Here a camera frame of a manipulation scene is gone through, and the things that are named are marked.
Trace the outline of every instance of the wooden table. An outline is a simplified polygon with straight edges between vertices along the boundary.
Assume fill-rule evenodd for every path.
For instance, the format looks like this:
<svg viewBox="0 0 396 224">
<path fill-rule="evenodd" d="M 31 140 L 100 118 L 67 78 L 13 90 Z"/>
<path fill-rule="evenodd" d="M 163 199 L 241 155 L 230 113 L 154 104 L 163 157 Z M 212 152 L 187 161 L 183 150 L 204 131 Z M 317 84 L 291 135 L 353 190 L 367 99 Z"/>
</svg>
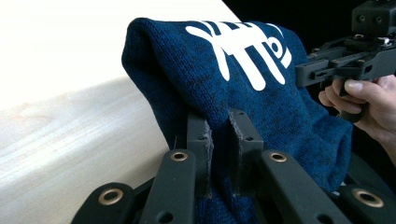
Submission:
<svg viewBox="0 0 396 224">
<path fill-rule="evenodd" d="M 97 187 L 155 176 L 168 149 L 120 62 L 137 17 L 238 21 L 220 0 L 0 3 L 0 223 L 70 223 Z"/>
</svg>

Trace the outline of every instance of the blue fabric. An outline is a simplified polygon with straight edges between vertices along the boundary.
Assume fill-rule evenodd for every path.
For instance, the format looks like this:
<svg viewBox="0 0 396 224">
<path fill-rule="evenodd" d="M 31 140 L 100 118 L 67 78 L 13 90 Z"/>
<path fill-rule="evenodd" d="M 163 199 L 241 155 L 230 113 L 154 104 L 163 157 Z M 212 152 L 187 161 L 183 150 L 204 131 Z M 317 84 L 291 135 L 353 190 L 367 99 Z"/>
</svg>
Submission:
<svg viewBox="0 0 396 224">
<path fill-rule="evenodd" d="M 122 65 L 169 147 L 186 134 L 191 110 L 213 131 L 213 197 L 198 200 L 200 223 L 257 222 L 251 199 L 231 194 L 231 107 L 245 111 L 265 144 L 291 154 L 322 188 L 335 190 L 345 178 L 352 125 L 295 87 L 294 65 L 304 62 L 298 36 L 273 24 L 140 18 L 129 25 Z"/>
</svg>

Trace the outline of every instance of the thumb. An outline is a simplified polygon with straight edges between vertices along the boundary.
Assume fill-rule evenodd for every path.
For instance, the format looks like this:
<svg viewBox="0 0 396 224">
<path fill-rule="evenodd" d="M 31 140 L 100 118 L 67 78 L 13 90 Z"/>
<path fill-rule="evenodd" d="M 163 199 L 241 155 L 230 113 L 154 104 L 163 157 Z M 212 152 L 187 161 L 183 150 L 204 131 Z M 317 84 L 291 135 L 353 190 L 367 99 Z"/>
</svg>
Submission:
<svg viewBox="0 0 396 224">
<path fill-rule="evenodd" d="M 373 82 L 349 79 L 345 83 L 345 89 L 352 96 L 365 100 L 375 107 L 384 107 L 389 104 L 386 91 Z"/>
</svg>

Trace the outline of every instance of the white graphic print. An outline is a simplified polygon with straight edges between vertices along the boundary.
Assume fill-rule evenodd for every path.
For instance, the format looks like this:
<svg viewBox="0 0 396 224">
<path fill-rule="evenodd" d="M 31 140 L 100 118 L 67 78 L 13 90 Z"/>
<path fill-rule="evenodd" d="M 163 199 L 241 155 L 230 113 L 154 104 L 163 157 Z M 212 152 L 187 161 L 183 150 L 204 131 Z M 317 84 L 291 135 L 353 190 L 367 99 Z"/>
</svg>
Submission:
<svg viewBox="0 0 396 224">
<path fill-rule="evenodd" d="M 215 34 L 213 27 L 208 22 L 201 21 L 201 23 L 209 29 L 210 34 L 193 26 L 187 26 L 186 30 L 190 34 L 199 36 L 212 44 L 219 63 L 219 70 L 225 80 L 230 80 L 230 71 L 226 63 L 224 52 L 228 55 L 233 55 L 239 62 L 254 90 L 264 90 L 265 80 L 246 52 L 246 48 L 253 46 L 262 56 L 262 59 L 267 64 L 275 79 L 282 85 L 285 84 L 285 78 L 283 78 L 274 59 L 263 45 L 263 43 L 267 44 L 274 55 L 280 59 L 282 65 L 288 68 L 291 62 L 290 51 L 288 48 L 283 49 L 278 39 L 272 36 L 267 37 L 257 25 L 251 22 L 233 23 L 238 27 L 238 29 L 234 30 L 223 22 L 214 22 L 219 28 L 220 35 Z M 268 25 L 275 27 L 282 35 L 278 27 L 273 24 Z"/>
</svg>

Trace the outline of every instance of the dark blue knit cloth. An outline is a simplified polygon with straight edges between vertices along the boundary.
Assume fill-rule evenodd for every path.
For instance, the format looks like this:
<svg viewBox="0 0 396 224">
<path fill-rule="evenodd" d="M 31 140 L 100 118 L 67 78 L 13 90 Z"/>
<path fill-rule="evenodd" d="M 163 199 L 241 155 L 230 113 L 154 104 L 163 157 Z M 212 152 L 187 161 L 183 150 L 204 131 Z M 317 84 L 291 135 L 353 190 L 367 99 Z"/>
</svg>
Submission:
<svg viewBox="0 0 396 224">
<path fill-rule="evenodd" d="M 294 65 L 304 62 L 298 36 L 273 24 L 131 22 L 122 65 L 148 99 L 169 147 L 185 136 L 189 111 L 212 129 L 213 197 L 197 201 L 200 223 L 257 222 L 251 199 L 233 196 L 227 176 L 231 107 L 245 111 L 265 144 L 291 154 L 322 188 L 334 190 L 343 181 L 352 125 L 296 88 Z"/>
</svg>

